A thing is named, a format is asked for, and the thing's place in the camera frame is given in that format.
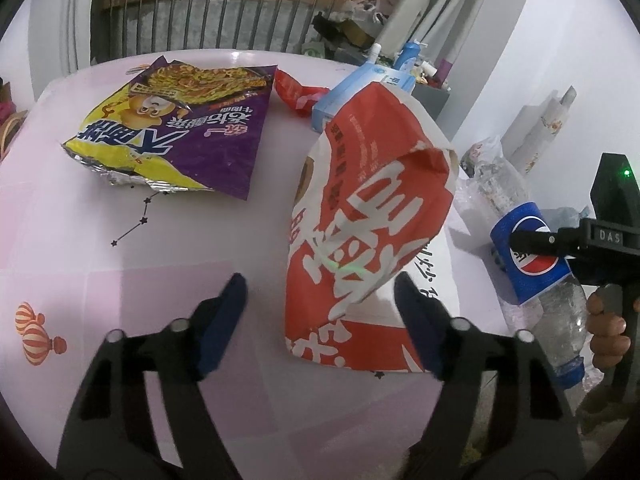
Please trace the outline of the person's right hand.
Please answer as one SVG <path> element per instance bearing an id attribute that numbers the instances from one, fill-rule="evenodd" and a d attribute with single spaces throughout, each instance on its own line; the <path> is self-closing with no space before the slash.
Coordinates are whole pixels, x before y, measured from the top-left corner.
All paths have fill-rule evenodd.
<path id="1" fill-rule="evenodd" d="M 592 364 L 601 372 L 616 366 L 628 352 L 631 341 L 625 335 L 627 323 L 614 312 L 605 310 L 605 288 L 593 292 L 586 303 L 586 329 L 591 335 Z"/>

